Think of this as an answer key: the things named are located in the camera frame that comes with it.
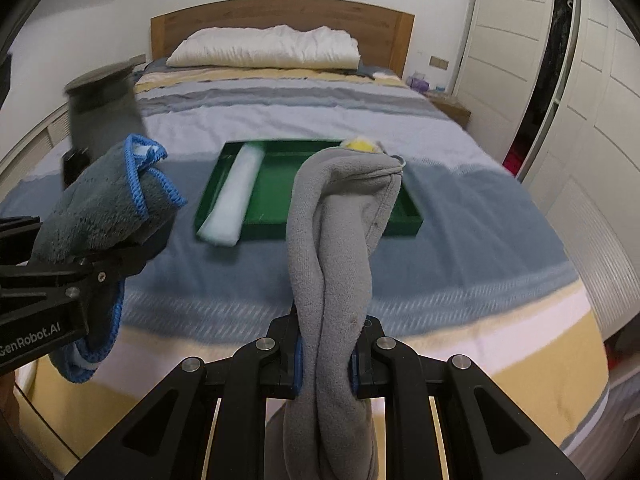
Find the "striped bed cover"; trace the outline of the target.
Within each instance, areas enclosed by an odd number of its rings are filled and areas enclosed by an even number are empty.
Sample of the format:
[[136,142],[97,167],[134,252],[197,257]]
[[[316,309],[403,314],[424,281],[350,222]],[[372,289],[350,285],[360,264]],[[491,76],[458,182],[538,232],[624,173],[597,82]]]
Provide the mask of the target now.
[[[126,287],[124,319],[88,382],[42,361],[30,397],[85,452],[178,359],[228,356],[277,315],[302,314],[303,385],[267,431],[269,479],[367,479],[373,408],[350,391],[347,355],[367,315],[416,352],[464,354],[568,451],[608,395],[584,285],[524,188],[426,99],[368,78],[149,72],[134,99],[70,107],[77,139],[142,132],[169,152],[186,198],[167,248]],[[198,240],[198,200],[224,144],[367,136],[278,188],[282,240]]]

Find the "purple item on nightstand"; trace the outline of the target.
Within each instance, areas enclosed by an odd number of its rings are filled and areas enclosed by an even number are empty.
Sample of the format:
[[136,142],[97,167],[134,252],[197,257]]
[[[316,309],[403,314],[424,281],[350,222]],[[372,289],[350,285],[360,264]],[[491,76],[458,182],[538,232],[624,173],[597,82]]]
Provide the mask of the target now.
[[430,84],[425,79],[425,75],[422,73],[414,72],[406,79],[407,86],[419,93],[425,93],[430,90]]

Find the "white pillow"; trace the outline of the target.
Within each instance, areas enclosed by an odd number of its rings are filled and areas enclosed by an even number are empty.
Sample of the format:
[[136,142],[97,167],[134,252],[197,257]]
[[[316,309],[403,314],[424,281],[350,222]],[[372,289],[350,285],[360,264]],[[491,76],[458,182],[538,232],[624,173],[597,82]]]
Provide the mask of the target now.
[[309,68],[356,70],[358,41],[321,26],[301,32],[288,25],[264,29],[209,27],[194,32],[168,56],[170,67]]

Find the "yellow textured cloth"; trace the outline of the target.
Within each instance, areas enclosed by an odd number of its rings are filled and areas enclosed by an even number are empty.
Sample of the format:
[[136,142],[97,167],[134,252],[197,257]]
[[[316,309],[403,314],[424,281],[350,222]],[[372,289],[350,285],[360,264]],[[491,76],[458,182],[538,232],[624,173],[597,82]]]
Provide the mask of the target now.
[[364,136],[357,136],[353,139],[345,140],[341,143],[342,148],[349,148],[350,150],[363,152],[363,153],[383,153],[384,148],[376,141],[365,138]]

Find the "wooden right nightstand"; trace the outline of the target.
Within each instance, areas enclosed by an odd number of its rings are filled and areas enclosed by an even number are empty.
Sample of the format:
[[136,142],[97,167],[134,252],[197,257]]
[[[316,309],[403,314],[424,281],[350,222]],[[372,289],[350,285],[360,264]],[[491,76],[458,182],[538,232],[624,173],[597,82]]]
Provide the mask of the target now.
[[448,118],[456,122],[461,128],[468,128],[472,113],[464,107],[455,96],[444,92],[426,92],[426,98],[443,112]]

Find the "green tray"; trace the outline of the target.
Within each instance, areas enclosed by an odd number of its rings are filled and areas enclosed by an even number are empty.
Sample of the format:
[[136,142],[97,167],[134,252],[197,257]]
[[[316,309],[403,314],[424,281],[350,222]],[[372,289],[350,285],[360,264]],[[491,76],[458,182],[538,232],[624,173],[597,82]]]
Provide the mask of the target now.
[[[290,206],[295,175],[303,162],[314,153],[334,148],[330,140],[262,141],[265,156],[260,165],[240,233],[241,240],[282,240]],[[244,143],[227,142],[218,155],[194,216],[194,229],[205,222],[220,195],[230,169]],[[423,218],[408,190],[401,188],[384,234],[415,236]]]

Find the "dark grey blue-edged towel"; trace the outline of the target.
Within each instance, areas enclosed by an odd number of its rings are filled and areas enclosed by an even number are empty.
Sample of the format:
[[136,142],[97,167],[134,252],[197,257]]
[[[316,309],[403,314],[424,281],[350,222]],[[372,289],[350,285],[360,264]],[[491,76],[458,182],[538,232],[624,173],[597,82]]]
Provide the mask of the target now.
[[[127,240],[146,243],[186,203],[157,168],[166,157],[162,144],[140,134],[113,145],[62,193],[40,228],[32,260],[58,264]],[[119,278],[88,301],[88,334],[50,353],[69,382],[88,382],[113,349],[124,296]]]

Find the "white wardrobe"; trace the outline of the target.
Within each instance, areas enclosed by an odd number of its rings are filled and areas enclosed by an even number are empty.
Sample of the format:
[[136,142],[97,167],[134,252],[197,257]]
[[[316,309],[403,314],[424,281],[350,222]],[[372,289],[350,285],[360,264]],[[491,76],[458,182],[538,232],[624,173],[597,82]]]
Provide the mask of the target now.
[[[497,162],[552,46],[558,0],[474,0],[454,94]],[[639,312],[639,45],[611,0],[572,0],[568,46],[518,180],[558,233],[611,337]]]

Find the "wooden headboard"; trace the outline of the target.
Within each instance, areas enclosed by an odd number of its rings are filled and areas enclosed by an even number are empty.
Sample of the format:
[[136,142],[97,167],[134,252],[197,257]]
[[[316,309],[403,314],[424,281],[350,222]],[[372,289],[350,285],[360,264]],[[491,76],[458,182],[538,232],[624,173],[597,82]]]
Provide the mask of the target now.
[[288,25],[301,32],[326,26],[358,41],[364,64],[404,73],[414,16],[349,0],[224,0],[151,18],[152,59],[170,55],[182,40],[207,27],[268,28]]

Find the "grey fleece cloth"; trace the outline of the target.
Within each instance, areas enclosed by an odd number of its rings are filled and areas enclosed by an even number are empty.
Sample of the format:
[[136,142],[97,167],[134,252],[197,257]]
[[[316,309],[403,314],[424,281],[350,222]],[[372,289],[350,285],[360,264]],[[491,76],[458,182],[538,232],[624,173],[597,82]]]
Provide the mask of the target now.
[[269,425],[288,479],[373,479],[371,405],[352,393],[348,364],[372,299],[370,255],[401,186],[402,162],[327,148],[297,171],[288,223],[288,273],[302,334],[299,395]]

